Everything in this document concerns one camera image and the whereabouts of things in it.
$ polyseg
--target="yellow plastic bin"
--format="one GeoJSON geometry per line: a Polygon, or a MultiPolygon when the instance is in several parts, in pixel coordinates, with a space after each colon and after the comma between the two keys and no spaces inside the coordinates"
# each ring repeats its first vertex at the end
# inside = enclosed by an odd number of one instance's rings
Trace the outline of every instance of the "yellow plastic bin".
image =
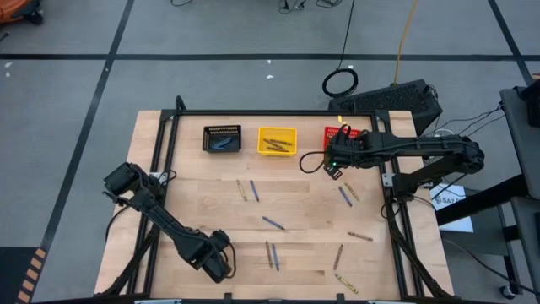
{"type": "Polygon", "coordinates": [[[295,156],[296,155],[296,129],[295,128],[278,128],[278,127],[263,127],[259,128],[259,140],[256,151],[264,156],[295,156]],[[292,145],[279,144],[288,152],[276,151],[269,149],[271,144],[264,139],[275,139],[292,145]]]}

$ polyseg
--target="orange object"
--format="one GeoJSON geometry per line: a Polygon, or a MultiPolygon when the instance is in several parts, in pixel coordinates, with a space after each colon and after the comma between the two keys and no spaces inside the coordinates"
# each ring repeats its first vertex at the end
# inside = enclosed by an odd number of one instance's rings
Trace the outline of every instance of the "orange object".
{"type": "Polygon", "coordinates": [[[43,17],[37,12],[41,0],[0,0],[0,24],[27,19],[41,24],[43,17]]]}

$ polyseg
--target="red basket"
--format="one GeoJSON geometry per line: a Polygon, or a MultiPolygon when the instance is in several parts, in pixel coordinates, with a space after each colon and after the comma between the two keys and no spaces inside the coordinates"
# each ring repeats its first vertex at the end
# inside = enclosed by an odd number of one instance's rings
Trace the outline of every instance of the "red basket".
{"type": "MultiPolygon", "coordinates": [[[[334,137],[334,135],[338,134],[339,128],[336,127],[324,127],[324,146],[322,146],[323,149],[326,149],[328,146],[328,143],[330,143],[330,139],[334,137]]],[[[360,135],[359,130],[351,130],[351,134],[348,136],[350,138],[355,138],[360,135]]]]}

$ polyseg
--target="gray floor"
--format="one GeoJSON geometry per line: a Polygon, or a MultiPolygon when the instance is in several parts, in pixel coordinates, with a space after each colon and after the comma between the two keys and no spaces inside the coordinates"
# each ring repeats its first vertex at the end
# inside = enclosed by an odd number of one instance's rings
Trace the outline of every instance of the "gray floor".
{"type": "MultiPolygon", "coordinates": [[[[304,11],[291,14],[279,14],[277,2],[195,0],[172,8],[168,0],[135,0],[118,53],[341,51],[350,1],[323,9],[308,0],[304,11]]],[[[357,1],[347,53],[396,54],[412,2],[357,1]]],[[[0,43],[0,56],[107,54],[126,3],[44,1],[42,26],[22,22],[1,29],[11,36],[0,43]]],[[[521,53],[540,55],[540,1],[497,3],[521,53]]],[[[488,0],[420,0],[403,52],[511,55],[488,0]]],[[[4,193],[0,246],[39,246],[104,62],[0,60],[0,64],[0,155],[7,160],[0,164],[4,193]]],[[[102,179],[126,159],[138,111],[172,107],[177,94],[190,109],[325,109],[330,99],[322,93],[321,82],[337,64],[335,60],[114,61],[34,301],[91,296],[112,211],[112,204],[100,194],[102,179]]],[[[540,62],[526,64],[531,73],[540,72],[540,62]]],[[[358,92],[389,85],[395,69],[390,60],[343,63],[348,65],[359,74],[358,92]]],[[[500,100],[499,90],[525,84],[512,61],[402,62],[399,81],[415,79],[437,88],[445,111],[440,125],[492,110],[500,100]]],[[[330,85],[342,90],[348,81],[335,79],[330,85]]],[[[466,125],[448,128],[459,131],[466,125]]],[[[519,172],[504,119],[472,138],[486,151],[486,167],[462,180],[462,185],[483,189],[519,172]]],[[[504,282],[469,257],[446,249],[459,296],[503,301],[497,288],[504,282]]],[[[502,258],[482,259],[504,270],[502,258]]],[[[513,302],[531,299],[518,296],[513,302]]]]}

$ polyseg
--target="wooden tabletop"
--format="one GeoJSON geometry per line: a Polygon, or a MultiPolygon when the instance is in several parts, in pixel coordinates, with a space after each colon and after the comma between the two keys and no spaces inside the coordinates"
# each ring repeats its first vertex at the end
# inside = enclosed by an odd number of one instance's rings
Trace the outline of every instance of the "wooden tabletop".
{"type": "MultiPolygon", "coordinates": [[[[355,129],[371,130],[368,117],[343,120],[355,129]]],[[[139,112],[127,161],[137,163],[145,171],[150,167],[158,125],[159,111],[139,112]]],[[[231,292],[235,299],[331,300],[343,293],[348,300],[399,299],[388,225],[380,215],[383,197],[379,170],[349,168],[338,181],[333,181],[324,170],[308,175],[299,169],[303,154],[322,150],[325,126],[339,127],[340,122],[337,117],[182,116],[172,161],[178,177],[170,182],[165,207],[183,225],[208,235],[217,229],[224,230],[236,249],[237,272],[233,279],[215,284],[202,270],[196,271],[186,264],[171,239],[162,235],[151,296],[219,299],[231,292]],[[242,126],[241,151],[218,155],[202,151],[203,127],[229,124],[242,126]],[[259,127],[297,128],[297,155],[259,155],[259,127]],[[236,179],[246,191],[247,202],[240,195],[236,179]],[[250,180],[256,185],[259,203],[250,180]],[[349,194],[352,208],[338,191],[344,182],[360,196],[358,202],[349,194]],[[287,230],[269,225],[262,216],[287,230]],[[348,236],[347,231],[372,237],[374,241],[348,236]],[[276,245],[279,272],[268,265],[265,241],[276,245]],[[350,282],[358,294],[334,277],[333,265],[341,244],[343,254],[335,273],[350,282]]],[[[410,112],[391,112],[391,126],[397,136],[415,136],[410,112]]],[[[169,131],[165,134],[160,170],[169,131]]],[[[320,155],[312,155],[305,159],[304,166],[309,170],[320,162],[320,155]]],[[[423,165],[420,158],[400,158],[399,164],[402,172],[423,165]]],[[[427,190],[419,190],[417,195],[429,200],[427,190]]],[[[443,289],[453,293],[434,211],[419,201],[408,203],[408,208],[419,259],[443,289]]],[[[105,290],[131,258],[139,220],[140,213],[129,209],[112,225],[96,292],[105,290]]],[[[231,257],[229,248],[226,252],[231,257]]],[[[404,256],[403,263],[409,294],[413,294],[410,265],[404,256]]],[[[141,262],[139,291],[146,265],[146,261],[141,262]]]]}

